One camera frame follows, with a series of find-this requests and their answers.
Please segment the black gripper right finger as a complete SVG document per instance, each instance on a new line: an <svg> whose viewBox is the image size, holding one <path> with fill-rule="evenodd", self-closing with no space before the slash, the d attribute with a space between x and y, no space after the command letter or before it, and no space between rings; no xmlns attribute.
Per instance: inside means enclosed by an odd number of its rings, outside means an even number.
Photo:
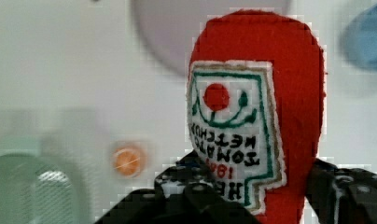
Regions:
<svg viewBox="0 0 377 224"><path fill-rule="evenodd" d="M377 224L377 174L365 169L317 159L305 196L320 224Z"/></svg>

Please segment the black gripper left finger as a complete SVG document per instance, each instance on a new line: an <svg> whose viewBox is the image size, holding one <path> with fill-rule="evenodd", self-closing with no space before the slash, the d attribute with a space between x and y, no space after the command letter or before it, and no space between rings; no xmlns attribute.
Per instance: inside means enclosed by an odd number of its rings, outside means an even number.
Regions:
<svg viewBox="0 0 377 224"><path fill-rule="evenodd" d="M260 224L239 203L222 199L210 169L192 151L136 189L94 224Z"/></svg>

